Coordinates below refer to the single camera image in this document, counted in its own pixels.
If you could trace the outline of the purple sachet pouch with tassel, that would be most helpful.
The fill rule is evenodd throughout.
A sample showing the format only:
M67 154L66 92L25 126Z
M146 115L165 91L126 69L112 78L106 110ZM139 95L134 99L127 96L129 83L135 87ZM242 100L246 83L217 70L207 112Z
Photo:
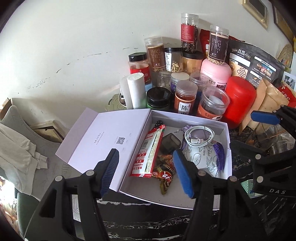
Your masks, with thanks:
M182 152L187 144L192 147L203 147L212 141L216 141L214 140L214 131L207 126L185 126L179 131L183 133Z

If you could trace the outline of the white gift box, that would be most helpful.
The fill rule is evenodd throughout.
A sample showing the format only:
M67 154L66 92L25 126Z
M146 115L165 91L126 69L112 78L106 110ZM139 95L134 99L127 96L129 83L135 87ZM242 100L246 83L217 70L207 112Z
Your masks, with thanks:
M56 154L84 173L106 159L111 149L119 152L111 190L163 206L194 207L192 191L177 175L182 169L177 153L209 176L232 175L226 123L149 108L105 113L86 109Z

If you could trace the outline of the jar of seeds black lid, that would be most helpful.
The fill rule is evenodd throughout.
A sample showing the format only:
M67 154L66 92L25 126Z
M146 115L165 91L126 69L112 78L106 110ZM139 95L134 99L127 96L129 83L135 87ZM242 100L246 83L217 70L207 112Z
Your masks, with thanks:
M171 73L183 71L183 53L181 48L167 47L165 50L166 70Z

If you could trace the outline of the black oatmeal bag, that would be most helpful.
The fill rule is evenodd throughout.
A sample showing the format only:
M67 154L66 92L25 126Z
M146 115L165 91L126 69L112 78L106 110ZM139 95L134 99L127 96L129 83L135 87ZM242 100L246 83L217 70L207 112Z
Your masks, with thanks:
M233 76L247 80L254 88L263 79L278 87L285 70L282 63L259 47L231 39L228 41L226 62Z

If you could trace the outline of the red plastic canister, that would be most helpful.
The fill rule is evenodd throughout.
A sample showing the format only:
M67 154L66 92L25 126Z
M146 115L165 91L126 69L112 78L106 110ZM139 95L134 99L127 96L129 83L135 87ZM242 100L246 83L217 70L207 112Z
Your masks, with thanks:
M230 103L222 121L227 123L229 129L235 129L251 109L256 99L256 90L247 80L239 76L231 76L228 79L225 92L230 98Z

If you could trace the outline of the brown red snack packet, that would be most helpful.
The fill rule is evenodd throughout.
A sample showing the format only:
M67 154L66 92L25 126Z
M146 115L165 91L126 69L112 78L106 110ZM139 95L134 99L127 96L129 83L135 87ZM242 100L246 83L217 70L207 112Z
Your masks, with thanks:
M159 187L162 195L167 193L175 173L176 169L173 163L173 156L170 154L158 155L156 165L152 171L152 177L157 178L160 181Z

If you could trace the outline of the black lid dark jar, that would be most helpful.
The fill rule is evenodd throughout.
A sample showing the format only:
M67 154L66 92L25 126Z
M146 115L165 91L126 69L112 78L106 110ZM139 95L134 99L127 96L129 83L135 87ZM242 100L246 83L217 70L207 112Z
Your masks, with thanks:
M147 91L147 107L168 111L171 104L171 92L164 87L153 87Z

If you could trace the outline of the small dark plastic case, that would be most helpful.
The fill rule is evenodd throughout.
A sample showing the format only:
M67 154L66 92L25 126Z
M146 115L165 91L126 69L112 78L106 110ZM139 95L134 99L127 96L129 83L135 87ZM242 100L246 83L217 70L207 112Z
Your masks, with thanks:
M162 138L159 150L163 155L169 155L180 147L181 141L173 133L170 133Z

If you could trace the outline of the clear jar orange label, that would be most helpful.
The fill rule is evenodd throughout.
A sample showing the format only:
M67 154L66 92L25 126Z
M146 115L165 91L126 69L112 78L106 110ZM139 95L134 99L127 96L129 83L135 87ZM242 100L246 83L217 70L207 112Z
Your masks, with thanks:
M229 106L230 97L217 87L206 87L201 94L197 116L220 121Z

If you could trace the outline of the red label sauce jar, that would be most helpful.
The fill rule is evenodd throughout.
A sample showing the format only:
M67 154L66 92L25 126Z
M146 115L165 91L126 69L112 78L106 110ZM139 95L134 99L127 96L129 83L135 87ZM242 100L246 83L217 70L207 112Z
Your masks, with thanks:
M136 52L128 56L128 64L130 74L142 73L144 75L145 85L151 83L151 75L149 70L149 61L146 52Z

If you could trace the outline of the red white packet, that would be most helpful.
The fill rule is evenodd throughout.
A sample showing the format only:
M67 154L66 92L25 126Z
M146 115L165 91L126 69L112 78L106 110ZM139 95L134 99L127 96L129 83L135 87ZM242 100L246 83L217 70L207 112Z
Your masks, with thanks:
M147 178L152 176L154 163L157 159L165 128L166 126L164 124L161 126L154 125L147 133L133 163L130 176Z

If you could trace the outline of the gold picture frame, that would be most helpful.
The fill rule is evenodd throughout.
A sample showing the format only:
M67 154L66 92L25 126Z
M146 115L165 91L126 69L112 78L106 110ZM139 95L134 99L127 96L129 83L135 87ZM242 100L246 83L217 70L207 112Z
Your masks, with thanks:
M268 8L261 0L242 0L241 4L266 30L268 28Z

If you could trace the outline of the white paper roll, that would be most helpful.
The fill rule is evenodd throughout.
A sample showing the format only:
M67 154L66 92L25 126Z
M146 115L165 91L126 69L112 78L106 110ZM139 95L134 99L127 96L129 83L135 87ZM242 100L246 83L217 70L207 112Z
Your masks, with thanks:
M138 72L125 76L120 80L119 85L127 109L147 107L143 73Z

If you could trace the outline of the black polka dot scrunchie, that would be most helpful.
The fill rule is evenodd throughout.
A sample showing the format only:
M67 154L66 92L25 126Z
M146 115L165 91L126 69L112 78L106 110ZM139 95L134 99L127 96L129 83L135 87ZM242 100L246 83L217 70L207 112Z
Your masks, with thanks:
M155 124L155 126L161 126L163 124L163 122L161 120L158 120Z

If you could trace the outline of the clear glass mug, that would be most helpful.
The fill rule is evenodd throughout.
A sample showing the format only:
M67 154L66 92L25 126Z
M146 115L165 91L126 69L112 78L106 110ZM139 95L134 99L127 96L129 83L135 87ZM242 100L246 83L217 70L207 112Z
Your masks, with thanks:
M280 125L260 123L248 137L246 144L274 155L291 150L295 146L295 139Z

